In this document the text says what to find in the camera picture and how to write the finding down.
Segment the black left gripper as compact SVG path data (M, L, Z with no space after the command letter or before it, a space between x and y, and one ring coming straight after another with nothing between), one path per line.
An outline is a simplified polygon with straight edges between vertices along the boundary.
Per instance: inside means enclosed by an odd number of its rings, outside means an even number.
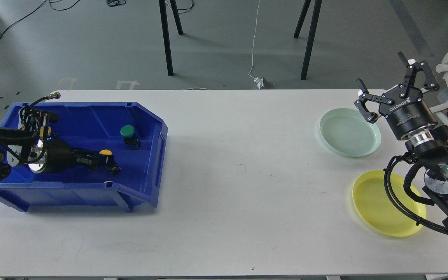
M69 168L84 166L89 170L95 170L100 167L107 168L110 158L110 150L101 151L70 148L67 142L61 139L49 139L46 142L39 140L36 148L33 150L37 155L44 151L44 156L35 163L29 163L27 166L31 172L40 173L61 173Z

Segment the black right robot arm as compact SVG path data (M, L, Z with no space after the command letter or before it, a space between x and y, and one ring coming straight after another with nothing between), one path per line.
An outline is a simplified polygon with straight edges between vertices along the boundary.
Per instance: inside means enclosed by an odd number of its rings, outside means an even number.
M354 105L368 123L386 119L396 139L405 142L407 152L393 156L384 169L383 184L390 202L416 225L448 235L448 126L438 125L423 100L424 90L437 91L439 85L428 62L406 59L402 52L398 56L406 68L403 82L377 96L357 79L360 91ZM406 195L415 202L439 207L446 215L441 225L414 213L397 198L390 176L401 161L411 165L403 183Z

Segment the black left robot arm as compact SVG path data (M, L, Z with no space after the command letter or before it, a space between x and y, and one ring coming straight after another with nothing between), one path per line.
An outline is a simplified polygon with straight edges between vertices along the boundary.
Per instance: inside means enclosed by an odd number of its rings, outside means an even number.
M121 171L110 150L70 147L52 132L50 124L58 121L58 115L37 109L36 105L60 97L60 93L55 91L24 105L18 112L17 129L0 127L0 182L9 177L13 167L23 165L36 174L60 173L76 166L89 170L105 167L111 175Z

